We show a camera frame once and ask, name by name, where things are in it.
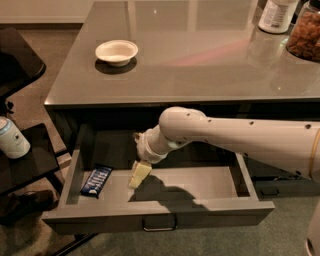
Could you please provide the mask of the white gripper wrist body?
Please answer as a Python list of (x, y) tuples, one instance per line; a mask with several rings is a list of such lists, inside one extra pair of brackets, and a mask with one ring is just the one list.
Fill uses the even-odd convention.
[(138, 158), (150, 164), (159, 163), (165, 159), (171, 151), (179, 148), (180, 144), (168, 140), (162, 134), (159, 126), (155, 126), (141, 133), (139, 141), (136, 142)]

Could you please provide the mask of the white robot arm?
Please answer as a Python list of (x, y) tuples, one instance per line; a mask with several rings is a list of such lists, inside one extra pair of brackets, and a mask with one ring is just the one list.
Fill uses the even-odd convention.
[(152, 166), (192, 142), (204, 142), (320, 183), (320, 123), (208, 117), (184, 107), (164, 110), (158, 124), (134, 135), (137, 188)]

